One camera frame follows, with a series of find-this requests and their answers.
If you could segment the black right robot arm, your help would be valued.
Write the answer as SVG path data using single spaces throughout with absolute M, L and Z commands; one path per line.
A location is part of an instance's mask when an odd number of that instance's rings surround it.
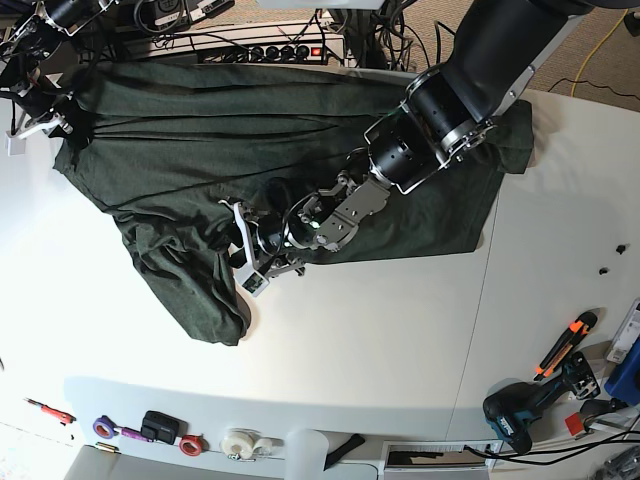
M 8 29 L 1 42 L 1 98 L 11 102 L 14 114 L 5 132 L 12 148 L 29 136 L 42 132 L 60 138 L 76 149 L 86 148 L 93 139 L 90 115 L 75 94 L 90 79 L 108 45 L 101 17 L 115 1 L 36 1 Z M 86 27 L 95 30 L 89 62 L 77 69 L 62 86 L 41 69 L 65 44 L 80 38 Z

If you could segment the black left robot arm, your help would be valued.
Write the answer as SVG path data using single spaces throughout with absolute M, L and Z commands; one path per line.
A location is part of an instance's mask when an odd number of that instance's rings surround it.
M 417 76 L 392 112 L 364 134 L 367 170 L 342 170 L 283 214 L 244 202 L 231 205 L 242 243 L 236 283 L 258 295 L 285 272 L 303 274 L 300 252 L 337 252 L 366 217 L 383 210 L 392 189 L 407 195 L 462 161 L 522 94 L 531 78 L 579 22 L 587 1 L 475 1 L 455 34 L 448 59 Z

